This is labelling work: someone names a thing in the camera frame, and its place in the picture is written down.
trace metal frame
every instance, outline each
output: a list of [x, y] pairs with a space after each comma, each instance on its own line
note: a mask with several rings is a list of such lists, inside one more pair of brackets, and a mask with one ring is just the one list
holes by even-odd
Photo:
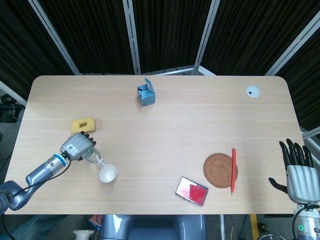
[[[320, 146], [314, 140], [312, 140], [311, 137], [304, 137], [305, 134], [308, 135], [308, 133], [310, 133], [313, 130], [306, 131], [303, 127], [300, 127], [300, 131], [301, 131], [302, 139], [304, 141], [307, 141], [309, 144], [311, 144], [315, 148], [315, 150], [320, 152]], [[311, 156], [312, 156], [313, 162], [320, 167], [320, 160], [315, 155], [313, 155], [312, 153], [311, 153]]]
[[300, 34], [293, 40], [279, 59], [266, 72], [265, 76], [274, 76], [277, 72], [292, 58], [292, 56], [305, 44], [305, 42], [317, 31], [320, 27], [320, 11], [313, 19], [305, 26]]
[[190, 68], [186, 68], [186, 69], [181, 69], [181, 70], [176, 70], [176, 71], [168, 71], [168, 72], [163, 72], [163, 73], [159, 73], [159, 74], [154, 74], [154, 76], [158, 76], [158, 75], [173, 75], [173, 74], [182, 74], [182, 73], [189, 73], [193, 70], [192, 67]]
[[15, 91], [13, 91], [10, 87], [5, 85], [2, 81], [0, 81], [0, 89], [2, 91], [4, 91], [5, 93], [9, 94], [15, 100], [17, 100], [21, 105], [23, 105], [23, 106], [27, 105], [26, 100], [24, 100], [19, 94], [17, 94]]
[[45, 10], [42, 8], [41, 4], [38, 0], [28, 0], [29, 4], [33, 8], [35, 14], [40, 19], [41, 23], [43, 24], [44, 28], [52, 38], [53, 42], [55, 43], [56, 47], [59, 49], [60, 53], [62, 54], [64, 60], [69, 65], [71, 71], [74, 75], [82, 75], [74, 61], [72, 60], [70, 54], [68, 53], [64, 43], [62, 42], [61, 38], [59, 37], [56, 29], [52, 25], [51, 21], [49, 20]]
[[205, 52], [205, 49], [206, 49], [206, 46], [208, 43], [208, 39], [209, 39], [211, 30], [212, 30], [212, 26], [214, 25], [214, 21], [215, 21], [216, 15], [217, 15], [219, 4], [220, 4], [220, 0], [212, 0], [211, 1], [208, 17], [206, 18], [206, 22], [204, 25], [203, 34], [202, 34], [202, 38], [200, 41], [198, 53], [196, 55], [195, 63], [193, 66], [193, 72], [192, 72], [193, 75], [196, 75], [198, 73], [198, 69], [199, 69], [200, 63], [202, 61], [202, 58], [204, 56], [204, 52]]
[[313, 137], [313, 136], [315, 136], [315, 135], [318, 135], [318, 134], [320, 134], [320, 126], [318, 126], [318, 127], [315, 128], [315, 129], [312, 129], [312, 130], [310, 130], [310, 131], [305, 131], [305, 132], [302, 134], [302, 138], [303, 138], [303, 140], [305, 140], [305, 139], [311, 138], [311, 137]]
[[128, 31], [134, 74], [141, 75], [134, 7], [132, 4], [132, 0], [122, 0], [122, 3], [126, 29]]
[[216, 76], [213, 72], [209, 71], [208, 69], [204, 68], [201, 65], [198, 68], [198, 72], [205, 76]]

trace gray chair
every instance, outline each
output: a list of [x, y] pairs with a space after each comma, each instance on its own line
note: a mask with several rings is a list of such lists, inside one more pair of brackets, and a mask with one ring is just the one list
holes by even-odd
[[207, 240], [204, 215], [103, 216], [100, 240]]

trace woven coaster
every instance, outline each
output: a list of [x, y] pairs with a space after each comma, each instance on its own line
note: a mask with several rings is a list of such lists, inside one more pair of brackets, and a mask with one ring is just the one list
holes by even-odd
[[[231, 186], [232, 158], [223, 153], [214, 153], [204, 162], [203, 173], [205, 178], [217, 188]], [[238, 178], [238, 166], [235, 169], [235, 179]]]

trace yellow sponge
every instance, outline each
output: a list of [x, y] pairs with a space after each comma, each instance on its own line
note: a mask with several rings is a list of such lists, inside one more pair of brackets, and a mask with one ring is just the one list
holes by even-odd
[[96, 130], [96, 122], [93, 117], [80, 118], [72, 120], [71, 133], [75, 134], [81, 131], [85, 133], [94, 132]]

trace blue box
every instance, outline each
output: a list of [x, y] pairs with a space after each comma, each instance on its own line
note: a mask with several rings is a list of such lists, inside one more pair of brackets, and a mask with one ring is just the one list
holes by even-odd
[[143, 107], [156, 102], [156, 93], [152, 83], [146, 78], [144, 80], [146, 84], [138, 86], [138, 95]]

